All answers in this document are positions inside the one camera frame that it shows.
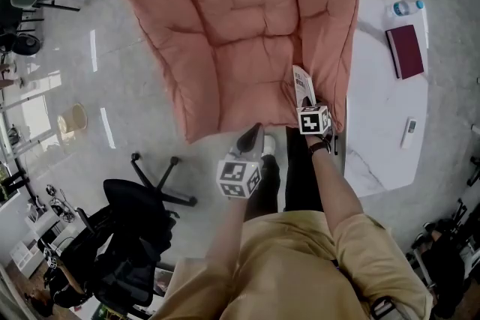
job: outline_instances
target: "trash can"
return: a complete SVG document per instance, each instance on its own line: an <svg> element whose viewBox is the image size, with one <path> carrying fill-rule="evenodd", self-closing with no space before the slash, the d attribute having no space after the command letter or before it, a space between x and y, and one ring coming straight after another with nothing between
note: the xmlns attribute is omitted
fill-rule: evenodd
<svg viewBox="0 0 480 320"><path fill-rule="evenodd" d="M82 104L75 104L72 108L59 115L58 128L62 133L69 133L75 130L87 128L87 114Z"/></svg>

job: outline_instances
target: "yellow shirt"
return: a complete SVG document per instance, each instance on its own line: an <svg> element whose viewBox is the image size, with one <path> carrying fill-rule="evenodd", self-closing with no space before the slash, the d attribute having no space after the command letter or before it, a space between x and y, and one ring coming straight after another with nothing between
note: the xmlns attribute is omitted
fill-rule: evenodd
<svg viewBox="0 0 480 320"><path fill-rule="evenodd" d="M324 213L292 211L244 224L233 277L205 259L180 261L152 319L368 319L384 296L430 316L431 295L380 224L355 215L332 238Z"/></svg>

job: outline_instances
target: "book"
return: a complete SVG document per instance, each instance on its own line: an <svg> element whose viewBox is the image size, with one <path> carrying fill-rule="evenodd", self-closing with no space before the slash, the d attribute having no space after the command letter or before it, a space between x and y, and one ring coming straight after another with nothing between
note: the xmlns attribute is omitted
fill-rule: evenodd
<svg viewBox="0 0 480 320"><path fill-rule="evenodd" d="M303 68L294 65L293 79L295 81L297 107L315 106L317 99L315 98L314 84L312 83L310 75L308 75Z"/></svg>
<svg viewBox="0 0 480 320"><path fill-rule="evenodd" d="M419 41L413 25L389 29L386 35L398 79L408 79L424 72Z"/></svg>

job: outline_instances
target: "shirt sleeve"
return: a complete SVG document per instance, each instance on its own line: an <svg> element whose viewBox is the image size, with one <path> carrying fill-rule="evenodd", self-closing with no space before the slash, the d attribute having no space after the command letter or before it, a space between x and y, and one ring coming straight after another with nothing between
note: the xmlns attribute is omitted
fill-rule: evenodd
<svg viewBox="0 0 480 320"><path fill-rule="evenodd" d="M207 259L182 259L162 307L151 319L218 319L229 302L232 282L223 265Z"/></svg>
<svg viewBox="0 0 480 320"><path fill-rule="evenodd" d="M350 217L335 229L334 242L340 269L370 305L388 296L429 318L433 298L379 223L364 214Z"/></svg>

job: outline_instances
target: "floor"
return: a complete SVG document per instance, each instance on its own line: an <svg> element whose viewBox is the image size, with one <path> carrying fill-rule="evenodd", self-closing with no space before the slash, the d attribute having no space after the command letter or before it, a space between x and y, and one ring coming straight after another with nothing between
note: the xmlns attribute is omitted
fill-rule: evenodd
<svg viewBox="0 0 480 320"><path fill-rule="evenodd" d="M366 212L391 229L402 249L423 222L454 209L473 171L468 159L480 142L470 132L471 123L480 121L478 0L424 1L430 25L430 88L416 179L408 187L362 200ZM37 26L43 49L35 57L17 58L27 85L21 91L5 90L7 101L41 94L7 113L24 139L55 131L20 158L32 188L46 202L45 187L53 184L63 189L69 203L93 214L107 203L104 179L138 180L129 164L132 152L142 154L140 165L152 181L160 179L171 156L180 156L183 161L167 185L196 196L199 204L175 207L181 219L163 260L203 256L225 206L215 186L217 161L234 136L217 135L189 146L183 142L158 65L126 0L69 2L82 10L43 12L45 21ZM88 128L57 133L58 114L75 103L85 107ZM282 130L274 134L284 185L285 137ZM472 203L480 200L478 188L469 191Z"/></svg>

